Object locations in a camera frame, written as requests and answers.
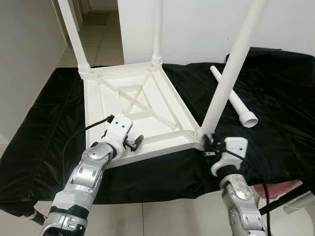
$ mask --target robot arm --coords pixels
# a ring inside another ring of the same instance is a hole
[[[74,168],[64,189],[57,193],[40,236],[83,236],[88,215],[97,195],[106,166],[114,157],[120,157],[125,146],[136,150],[143,140],[130,144],[127,135],[132,121],[117,115],[100,143],[82,153],[80,163]]]
[[[224,142],[226,150],[245,158],[248,143],[246,139],[229,137]],[[218,152],[214,149],[214,152],[205,154],[211,156]],[[241,162],[241,159],[223,150],[221,159],[211,167],[211,172],[220,178],[222,198],[228,210],[233,236],[266,236],[252,191],[244,177],[238,173]]]

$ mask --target tiled floor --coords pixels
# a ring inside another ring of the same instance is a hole
[[[123,64],[119,17],[112,12],[106,26],[85,26],[80,37],[91,66]],[[58,67],[76,67],[67,49]],[[36,209],[47,214],[51,202],[38,202]],[[282,208],[271,213],[274,236],[312,236],[313,227],[305,210],[286,215]],[[38,234],[40,226],[0,211],[2,235]],[[92,207],[86,236],[231,236],[227,210],[220,192],[195,200],[161,203],[97,205]]]

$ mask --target black padded mat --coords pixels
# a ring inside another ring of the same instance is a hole
[[[210,65],[164,64],[163,69],[196,121],[201,124],[217,82]],[[216,133],[249,141],[246,158],[264,179],[245,164],[249,184],[301,179],[315,190],[315,60],[304,54],[252,48],[234,87],[259,119],[241,126],[230,103]],[[58,68],[31,107],[0,161],[0,208],[28,214],[39,200],[52,200],[63,180],[62,150],[84,127],[83,81],[77,68]],[[76,137],[65,155],[67,176],[78,163],[85,136]],[[95,204],[138,203],[196,198],[219,189],[200,151],[189,149],[116,167],[105,172]]]

